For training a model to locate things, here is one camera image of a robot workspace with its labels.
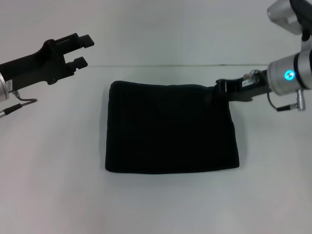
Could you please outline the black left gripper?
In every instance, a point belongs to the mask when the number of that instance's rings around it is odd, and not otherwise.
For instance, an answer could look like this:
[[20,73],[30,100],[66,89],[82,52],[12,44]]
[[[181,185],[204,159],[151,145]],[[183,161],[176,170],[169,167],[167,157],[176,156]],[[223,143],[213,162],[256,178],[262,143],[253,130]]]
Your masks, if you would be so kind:
[[58,40],[50,39],[34,54],[1,64],[0,73],[5,81],[13,82],[14,91],[42,81],[51,85],[88,66],[84,57],[66,63],[65,54],[94,45],[89,35],[80,37],[77,33]]

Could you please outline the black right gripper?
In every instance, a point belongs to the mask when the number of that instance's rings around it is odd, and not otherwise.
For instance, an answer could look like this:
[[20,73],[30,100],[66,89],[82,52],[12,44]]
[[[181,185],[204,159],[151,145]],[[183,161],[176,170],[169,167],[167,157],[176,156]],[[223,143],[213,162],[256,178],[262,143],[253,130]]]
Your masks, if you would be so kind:
[[225,94],[228,101],[250,102],[254,97],[264,95],[268,90],[266,70],[252,70],[248,79],[238,78],[232,80],[218,79],[216,92]]

